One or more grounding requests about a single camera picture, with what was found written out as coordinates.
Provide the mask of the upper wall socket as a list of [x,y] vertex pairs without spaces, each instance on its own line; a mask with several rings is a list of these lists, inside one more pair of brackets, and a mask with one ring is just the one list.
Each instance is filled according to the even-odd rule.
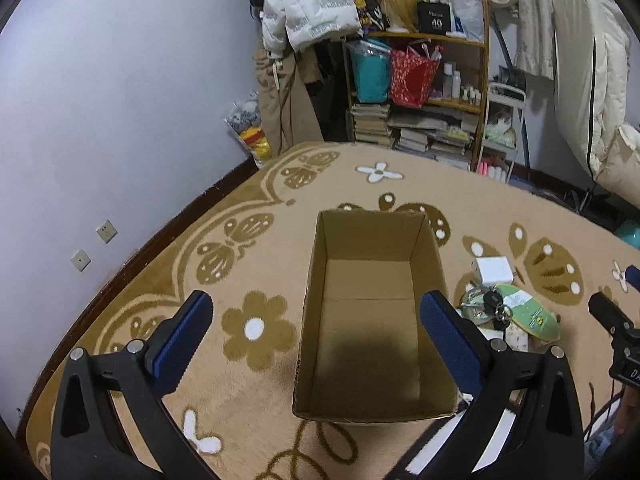
[[110,220],[105,220],[97,229],[96,234],[104,244],[108,244],[117,234],[118,231]]

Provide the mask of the white square charger box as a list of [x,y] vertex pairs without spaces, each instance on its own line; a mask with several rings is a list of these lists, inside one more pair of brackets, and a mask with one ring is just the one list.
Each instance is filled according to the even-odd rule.
[[476,258],[474,273],[478,284],[484,286],[512,284],[514,281],[512,266],[506,257]]

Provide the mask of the white folded mattress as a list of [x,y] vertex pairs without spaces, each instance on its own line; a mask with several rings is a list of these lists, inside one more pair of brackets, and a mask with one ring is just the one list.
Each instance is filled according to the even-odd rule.
[[597,185],[639,203],[639,130],[626,122],[632,31],[611,0],[553,0],[559,132]]

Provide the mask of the beige brown patterned rug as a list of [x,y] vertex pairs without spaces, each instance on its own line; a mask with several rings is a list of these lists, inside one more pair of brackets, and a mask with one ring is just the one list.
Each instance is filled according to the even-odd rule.
[[307,143],[91,323],[29,417],[48,479],[580,479],[639,381],[639,253],[440,162]]

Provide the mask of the brown cardboard box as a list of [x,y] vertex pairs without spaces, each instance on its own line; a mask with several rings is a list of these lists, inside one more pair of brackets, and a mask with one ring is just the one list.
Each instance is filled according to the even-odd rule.
[[446,289],[426,214],[324,210],[310,256],[292,412],[379,425],[451,414],[458,389],[420,321]]

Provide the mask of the stack of books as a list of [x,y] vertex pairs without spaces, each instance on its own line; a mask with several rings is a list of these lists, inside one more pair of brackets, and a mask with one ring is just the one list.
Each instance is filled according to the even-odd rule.
[[358,142],[370,143],[389,148],[393,142],[393,131],[387,125],[390,116],[388,104],[357,103],[350,109],[354,137]]

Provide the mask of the black key bunch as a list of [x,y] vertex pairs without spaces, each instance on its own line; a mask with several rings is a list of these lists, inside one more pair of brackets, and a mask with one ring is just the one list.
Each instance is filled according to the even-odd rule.
[[495,287],[471,288],[462,298],[461,314],[476,326],[491,324],[495,330],[506,330],[511,324],[512,310]]

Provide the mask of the white metal cart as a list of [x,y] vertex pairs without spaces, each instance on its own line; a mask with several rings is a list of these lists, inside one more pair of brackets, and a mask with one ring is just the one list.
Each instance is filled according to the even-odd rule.
[[510,181],[523,147],[525,110],[526,93],[523,90],[502,82],[488,84],[476,167],[478,174],[501,183]]

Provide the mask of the red gift bag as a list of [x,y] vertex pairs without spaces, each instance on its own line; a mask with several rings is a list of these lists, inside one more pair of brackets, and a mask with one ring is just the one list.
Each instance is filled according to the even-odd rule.
[[420,108],[431,94],[439,60],[427,58],[413,48],[393,49],[390,98],[398,106]]

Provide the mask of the teal storage bag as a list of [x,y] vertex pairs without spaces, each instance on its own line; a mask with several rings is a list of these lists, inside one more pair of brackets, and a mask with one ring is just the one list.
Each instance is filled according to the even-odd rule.
[[358,100],[368,104],[384,103],[390,92],[392,49],[375,39],[349,41],[346,47],[352,61]]

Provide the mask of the beige hanging trousers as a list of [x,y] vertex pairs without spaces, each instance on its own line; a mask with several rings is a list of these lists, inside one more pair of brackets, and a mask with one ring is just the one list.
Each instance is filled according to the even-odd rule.
[[253,55],[257,99],[265,133],[273,155],[297,144],[322,142],[318,118],[292,51],[285,58],[270,58],[260,44]]

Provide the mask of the lower wall socket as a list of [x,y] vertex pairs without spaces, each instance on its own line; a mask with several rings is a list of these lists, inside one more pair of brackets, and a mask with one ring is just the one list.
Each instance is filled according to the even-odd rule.
[[77,249],[70,257],[70,262],[79,272],[84,272],[91,263],[91,258],[83,249]]

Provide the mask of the green oval paper fan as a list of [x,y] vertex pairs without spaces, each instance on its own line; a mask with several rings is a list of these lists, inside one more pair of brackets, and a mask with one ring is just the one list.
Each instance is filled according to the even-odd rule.
[[529,292],[511,284],[499,284],[497,292],[502,303],[511,310],[511,320],[529,336],[541,341],[555,342],[561,338],[560,324]]

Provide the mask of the wooden shelf unit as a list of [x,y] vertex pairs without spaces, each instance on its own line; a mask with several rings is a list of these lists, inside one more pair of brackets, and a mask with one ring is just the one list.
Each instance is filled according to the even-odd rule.
[[423,106],[438,106],[447,113],[455,110],[475,117],[469,144],[472,171],[477,170],[480,161],[484,114],[487,112],[488,102],[490,2],[480,0],[480,3],[483,25],[483,39],[480,41],[461,36],[458,32],[434,35],[406,30],[370,32],[364,37],[367,40],[378,40],[387,47],[400,50],[409,46],[417,49],[422,44],[429,49],[442,50],[442,59],[434,73],[431,92]]

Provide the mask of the white patterned remote case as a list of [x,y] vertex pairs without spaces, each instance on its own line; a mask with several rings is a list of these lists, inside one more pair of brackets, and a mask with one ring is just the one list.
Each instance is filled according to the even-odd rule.
[[511,323],[504,331],[504,341],[514,351],[529,352],[528,333],[515,323]]

